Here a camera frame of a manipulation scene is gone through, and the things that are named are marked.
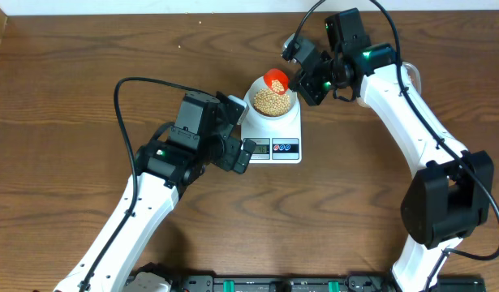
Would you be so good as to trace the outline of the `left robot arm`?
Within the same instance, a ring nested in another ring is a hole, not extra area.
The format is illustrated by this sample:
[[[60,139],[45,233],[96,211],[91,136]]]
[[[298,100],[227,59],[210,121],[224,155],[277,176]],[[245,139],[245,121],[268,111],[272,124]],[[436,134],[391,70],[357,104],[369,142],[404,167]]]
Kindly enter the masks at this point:
[[[176,122],[140,147],[134,174],[92,246],[57,291],[120,291],[154,231],[209,164],[243,174],[255,144],[232,136],[247,102],[221,92],[187,92]]]

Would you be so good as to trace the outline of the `red plastic measuring scoop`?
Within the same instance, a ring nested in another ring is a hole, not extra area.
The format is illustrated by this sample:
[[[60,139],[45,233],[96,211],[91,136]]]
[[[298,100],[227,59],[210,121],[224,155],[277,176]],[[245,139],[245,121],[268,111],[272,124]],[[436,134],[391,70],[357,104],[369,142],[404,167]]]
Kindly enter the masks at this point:
[[[263,76],[265,84],[277,94],[285,94],[288,90],[289,78],[278,69],[270,69]]]

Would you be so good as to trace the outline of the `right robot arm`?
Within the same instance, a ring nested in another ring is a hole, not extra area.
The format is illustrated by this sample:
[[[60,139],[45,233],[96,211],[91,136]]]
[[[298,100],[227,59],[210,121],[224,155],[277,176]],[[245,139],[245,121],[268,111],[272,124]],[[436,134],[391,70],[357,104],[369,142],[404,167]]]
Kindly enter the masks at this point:
[[[491,194],[493,162],[470,152],[425,104],[403,63],[400,44],[373,44],[360,13],[350,9],[325,20],[329,51],[292,34],[282,56],[299,64],[290,89],[310,106],[349,88],[351,100],[372,109],[393,136],[411,171],[400,207],[407,240],[391,268],[385,290],[482,291],[480,279],[446,279],[440,271],[459,244],[489,214],[498,214]]]

